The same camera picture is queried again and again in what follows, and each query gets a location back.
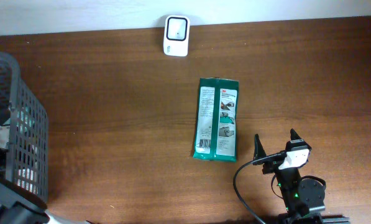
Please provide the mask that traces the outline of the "green gloves package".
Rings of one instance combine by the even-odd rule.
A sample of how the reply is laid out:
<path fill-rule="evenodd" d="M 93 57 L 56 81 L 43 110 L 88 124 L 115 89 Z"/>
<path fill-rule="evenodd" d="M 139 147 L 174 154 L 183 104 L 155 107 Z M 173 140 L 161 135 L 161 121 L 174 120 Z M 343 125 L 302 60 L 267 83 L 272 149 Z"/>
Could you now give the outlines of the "green gloves package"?
<path fill-rule="evenodd" d="M 239 82 L 222 78 L 199 81 L 193 158 L 237 160 L 237 103 Z"/>

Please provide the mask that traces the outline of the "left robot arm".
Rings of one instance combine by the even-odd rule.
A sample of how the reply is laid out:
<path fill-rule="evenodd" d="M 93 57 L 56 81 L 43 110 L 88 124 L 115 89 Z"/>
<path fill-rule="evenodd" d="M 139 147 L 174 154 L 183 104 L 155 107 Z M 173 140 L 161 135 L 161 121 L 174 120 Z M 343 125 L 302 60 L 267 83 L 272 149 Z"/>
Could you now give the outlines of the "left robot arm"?
<path fill-rule="evenodd" d="M 0 126 L 0 168 L 5 169 L 2 163 L 6 157 L 6 145 L 9 144 L 8 125 Z M 50 213 L 47 204 L 37 195 L 42 189 L 38 186 L 42 177 L 33 171 L 33 168 L 47 170 L 47 152 L 42 154 L 38 149 L 34 155 L 42 156 L 43 164 L 31 164 L 30 167 L 20 168 L 20 181 L 29 181 L 25 187 L 21 184 L 11 182 L 0 175 L 0 223 L 73 223 Z"/>

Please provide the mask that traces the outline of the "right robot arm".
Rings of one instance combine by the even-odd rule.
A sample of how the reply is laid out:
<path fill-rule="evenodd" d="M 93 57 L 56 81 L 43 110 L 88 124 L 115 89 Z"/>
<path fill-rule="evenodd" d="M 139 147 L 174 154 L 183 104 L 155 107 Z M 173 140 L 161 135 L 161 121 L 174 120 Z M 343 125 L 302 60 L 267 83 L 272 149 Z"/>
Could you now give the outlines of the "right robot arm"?
<path fill-rule="evenodd" d="M 308 163 L 312 147 L 294 129 L 285 149 L 266 155 L 259 136 L 254 136 L 254 158 L 262 165 L 262 173 L 273 174 L 285 203 L 287 213 L 280 215 L 280 223 L 322 223 L 325 210 L 326 182 L 312 175 L 300 176 L 299 168 Z"/>

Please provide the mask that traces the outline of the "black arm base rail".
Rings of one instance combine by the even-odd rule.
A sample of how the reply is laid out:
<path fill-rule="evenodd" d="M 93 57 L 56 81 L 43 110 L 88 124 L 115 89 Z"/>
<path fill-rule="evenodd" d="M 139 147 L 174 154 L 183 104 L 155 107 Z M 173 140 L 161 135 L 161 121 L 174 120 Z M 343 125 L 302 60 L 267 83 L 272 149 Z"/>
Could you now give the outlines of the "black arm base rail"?
<path fill-rule="evenodd" d="M 277 221 L 279 224 L 350 224 L 349 217 L 326 217 L 320 214 L 314 214 L 303 218 L 281 218 Z"/>

